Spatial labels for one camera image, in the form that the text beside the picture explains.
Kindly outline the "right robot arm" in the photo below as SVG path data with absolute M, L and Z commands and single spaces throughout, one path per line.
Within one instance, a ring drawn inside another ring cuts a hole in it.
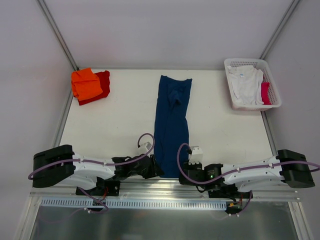
M 306 156 L 287 149 L 277 155 L 256 162 L 242 164 L 212 163 L 203 166 L 202 150 L 188 151 L 189 160 L 178 165 L 181 185 L 194 186 L 213 199 L 249 199 L 254 190 L 271 186 L 293 189 L 313 188 L 313 171 Z

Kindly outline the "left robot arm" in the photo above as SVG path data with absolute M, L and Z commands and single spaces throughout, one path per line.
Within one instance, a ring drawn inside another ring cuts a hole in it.
M 144 179 L 162 176 L 164 171 L 151 154 L 151 144 L 146 143 L 138 150 L 140 154 L 135 157 L 89 159 L 75 153 L 71 145 L 61 145 L 34 155 L 33 171 L 28 179 L 38 189 L 64 185 L 100 195 L 107 181 L 123 181 L 133 176 Z

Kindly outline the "blue printed t shirt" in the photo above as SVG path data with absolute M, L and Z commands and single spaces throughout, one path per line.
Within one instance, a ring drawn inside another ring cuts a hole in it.
M 186 119 L 192 80 L 175 80 L 162 75 L 158 85 L 158 97 L 154 123 L 154 156 L 163 171 L 161 178 L 178 178 L 178 149 L 189 143 Z

